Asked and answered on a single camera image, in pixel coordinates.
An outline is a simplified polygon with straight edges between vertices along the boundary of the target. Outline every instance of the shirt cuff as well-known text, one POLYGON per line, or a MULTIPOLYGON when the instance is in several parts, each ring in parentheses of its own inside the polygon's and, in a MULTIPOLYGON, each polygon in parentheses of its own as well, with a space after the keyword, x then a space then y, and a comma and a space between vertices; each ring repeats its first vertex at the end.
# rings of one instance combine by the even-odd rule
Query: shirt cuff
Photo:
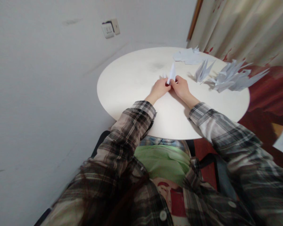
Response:
POLYGON ((145 111, 150 118, 153 120, 156 116, 156 111, 155 108, 153 107, 152 104, 150 104, 150 102, 145 101, 145 100, 139 100, 136 101, 131 108, 138 108, 141 109, 143 111, 145 111))
POLYGON ((189 114, 189 119, 197 125, 199 119, 204 116, 210 109, 212 109, 209 105, 204 102, 200 102, 196 104, 189 114))

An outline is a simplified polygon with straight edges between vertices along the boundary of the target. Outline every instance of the hand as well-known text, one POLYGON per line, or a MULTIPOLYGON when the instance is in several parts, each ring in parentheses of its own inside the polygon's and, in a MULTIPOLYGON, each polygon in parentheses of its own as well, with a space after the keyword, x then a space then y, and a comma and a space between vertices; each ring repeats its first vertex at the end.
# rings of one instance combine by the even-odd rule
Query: hand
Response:
POLYGON ((149 96, 146 97, 146 101, 149 101, 152 105, 154 105, 154 103, 161 98, 163 95, 166 94, 166 92, 168 92, 171 89, 171 86, 166 86, 166 82, 168 81, 168 78, 163 78, 163 79, 159 79, 156 81, 156 83, 154 84, 151 93, 149 94, 149 96))
POLYGON ((177 75, 176 80, 178 83, 175 83, 175 81, 171 79, 171 85, 177 96, 182 99, 190 109, 200 103, 200 101, 190 93, 188 82, 185 79, 177 75))

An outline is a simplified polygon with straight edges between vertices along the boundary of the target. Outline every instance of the plaid shirt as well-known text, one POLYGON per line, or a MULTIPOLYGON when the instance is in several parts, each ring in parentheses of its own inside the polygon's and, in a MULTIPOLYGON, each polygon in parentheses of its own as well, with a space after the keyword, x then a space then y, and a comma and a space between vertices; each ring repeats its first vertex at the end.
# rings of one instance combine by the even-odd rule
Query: plaid shirt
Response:
MULTIPOLYGON (((113 196, 118 178, 127 166, 132 168, 132 182, 147 173, 133 154, 151 128, 155 115, 149 102, 137 101, 113 125, 95 158, 83 165, 95 200, 91 214, 100 213, 105 205, 103 200, 113 196)), ((260 147, 255 134, 205 103, 190 111, 190 120, 227 162, 229 176, 241 200, 227 198, 204 182, 198 159, 191 158, 190 170, 183 181, 190 224, 283 225, 283 169, 260 147)), ((83 212, 81 181, 82 175, 78 174, 43 225, 78 224, 83 212)), ((173 225, 166 201, 151 181, 135 194, 131 215, 132 225, 173 225)))

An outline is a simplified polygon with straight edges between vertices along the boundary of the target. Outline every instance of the shirt sleeve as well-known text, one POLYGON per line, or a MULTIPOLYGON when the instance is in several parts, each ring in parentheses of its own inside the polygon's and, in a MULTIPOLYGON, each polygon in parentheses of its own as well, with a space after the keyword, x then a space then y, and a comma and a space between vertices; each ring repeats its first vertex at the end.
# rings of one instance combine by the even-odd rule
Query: shirt sleeve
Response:
MULTIPOLYGON (((111 133, 98 147, 95 158, 89 158, 81 166, 80 173, 55 203, 53 211, 43 225, 60 225, 58 222, 65 222, 67 211, 73 211, 65 203, 76 205, 86 195, 92 200, 90 217, 93 218, 100 212, 114 194, 119 177, 133 158, 140 139, 151 128, 155 116, 154 107, 147 101, 137 101, 131 108, 126 109, 112 126, 111 133)), ((80 219, 82 213, 83 210, 78 209, 76 219, 80 219)))
POLYGON ((232 185, 257 223, 282 225, 283 168, 256 135, 203 102, 190 111, 190 120, 227 162, 232 185))

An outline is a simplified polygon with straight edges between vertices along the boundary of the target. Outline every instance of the person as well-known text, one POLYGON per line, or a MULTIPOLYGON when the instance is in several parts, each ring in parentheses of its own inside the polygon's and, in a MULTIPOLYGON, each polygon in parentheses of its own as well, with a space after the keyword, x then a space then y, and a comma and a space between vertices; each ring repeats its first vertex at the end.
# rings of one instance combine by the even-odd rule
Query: person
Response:
POLYGON ((254 133, 196 99, 185 79, 176 80, 170 86, 158 80, 145 100, 122 113, 42 225, 283 225, 283 169, 254 133), (191 109, 187 123, 227 163, 239 201, 203 181, 183 143, 147 136, 155 102, 171 88, 191 109))

